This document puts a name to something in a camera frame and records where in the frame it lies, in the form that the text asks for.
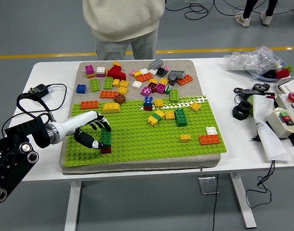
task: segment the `power adapter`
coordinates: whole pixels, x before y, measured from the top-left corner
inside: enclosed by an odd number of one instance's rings
[[[42,98],[49,93],[49,90],[44,84],[39,84],[35,88],[30,88],[28,93],[35,94],[39,98]]]

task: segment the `sneaker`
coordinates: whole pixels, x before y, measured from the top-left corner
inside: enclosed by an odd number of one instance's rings
[[[265,25],[265,26],[270,25],[270,22],[272,20],[272,16],[266,16],[266,12],[265,11],[261,12],[260,18],[262,20],[262,24],[263,25]]]
[[[243,27],[249,27],[249,23],[251,22],[250,18],[243,18],[244,11],[241,11],[237,15],[234,16],[234,19],[237,21],[237,23],[241,24]]]

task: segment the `red button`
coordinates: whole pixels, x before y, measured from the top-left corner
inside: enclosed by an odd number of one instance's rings
[[[290,101],[290,102],[294,102],[294,92],[290,92],[289,94],[288,94],[288,100]]]

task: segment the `gray pants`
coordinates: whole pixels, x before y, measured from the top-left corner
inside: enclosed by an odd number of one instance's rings
[[[129,44],[131,44],[135,59],[154,59],[157,44],[157,31],[158,29],[138,38],[120,42],[102,42],[94,37],[98,58],[101,61],[124,60],[126,50]]]

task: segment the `yellow lego brick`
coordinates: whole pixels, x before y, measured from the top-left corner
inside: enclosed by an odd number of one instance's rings
[[[116,113],[116,112],[121,112],[121,107],[120,104],[118,103],[106,103],[103,106],[103,111],[102,113]]]
[[[164,107],[163,100],[154,100],[154,106],[155,107]]]
[[[113,65],[121,66],[121,64],[119,62],[117,62],[117,61],[114,61]]]
[[[164,84],[164,85],[167,85],[167,83],[168,83],[168,79],[166,79],[166,78],[161,78],[160,83],[161,83],[161,84]]]
[[[157,110],[155,113],[157,113],[162,119],[165,118],[165,113],[161,112],[160,110]]]
[[[153,116],[149,117],[147,120],[148,124],[155,126],[158,123],[158,120],[156,118],[154,118]]]
[[[121,80],[120,83],[119,83],[119,86],[127,88],[128,87],[128,81]]]
[[[117,88],[117,87],[119,87],[119,83],[120,83],[120,80],[117,79],[117,78],[115,78],[114,81],[113,81],[113,86],[114,86],[115,88]]]
[[[199,108],[201,107],[200,104],[196,103],[196,102],[193,102],[191,105],[190,105],[190,109],[192,109],[193,111],[197,112],[199,110]]]
[[[174,120],[175,119],[174,111],[165,112],[165,117],[166,117],[166,120]]]
[[[117,92],[120,93],[121,95],[125,95],[127,93],[127,91],[128,91],[127,88],[120,87]]]
[[[157,79],[151,78],[151,79],[149,79],[149,83],[155,83],[155,84],[157,84]]]
[[[141,71],[137,71],[133,74],[134,78],[137,78],[137,76],[142,75]]]
[[[180,142],[181,143],[191,142],[191,135],[180,135]]]

